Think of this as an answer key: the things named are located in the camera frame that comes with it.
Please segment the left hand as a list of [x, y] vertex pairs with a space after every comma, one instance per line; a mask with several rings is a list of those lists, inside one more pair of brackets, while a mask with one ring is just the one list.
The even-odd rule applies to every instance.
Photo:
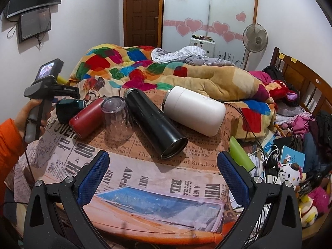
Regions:
[[[42, 100], [36, 100], [36, 99], [31, 99], [18, 113], [16, 119], [14, 120], [15, 126], [17, 127], [17, 130], [24, 139], [24, 134], [25, 134], [25, 126], [26, 126], [26, 121], [28, 119], [29, 113], [34, 107], [39, 106], [42, 103]], [[51, 107], [50, 111], [46, 113], [46, 118], [41, 121], [41, 126], [40, 126], [40, 137], [45, 133], [46, 131], [46, 126], [48, 124], [48, 119], [51, 117], [51, 112], [54, 110], [54, 106]]]

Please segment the orange sleeve forearm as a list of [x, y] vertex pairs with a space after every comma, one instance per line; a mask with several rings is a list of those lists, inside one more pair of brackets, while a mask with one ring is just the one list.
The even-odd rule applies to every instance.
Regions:
[[6, 190], [5, 179], [27, 147], [13, 119], [7, 119], [1, 124], [0, 145], [1, 202], [3, 202]]

